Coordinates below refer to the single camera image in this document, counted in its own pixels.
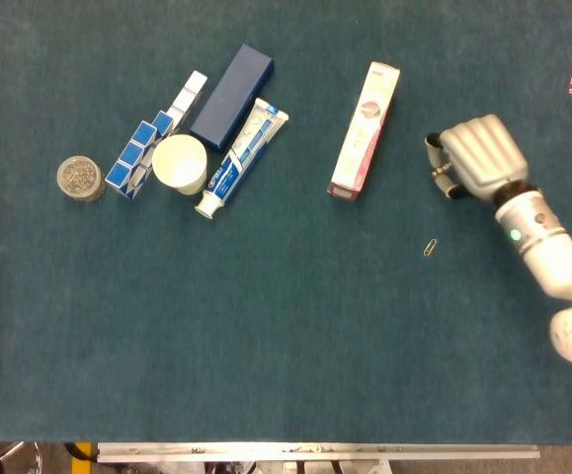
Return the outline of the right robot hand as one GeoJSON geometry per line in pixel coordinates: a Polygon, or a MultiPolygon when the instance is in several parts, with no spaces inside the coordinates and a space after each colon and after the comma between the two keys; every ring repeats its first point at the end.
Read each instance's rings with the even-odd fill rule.
{"type": "Polygon", "coordinates": [[[520,148],[493,114],[430,133],[425,146],[433,181],[447,198],[490,200],[504,186],[529,175],[520,148]]]}

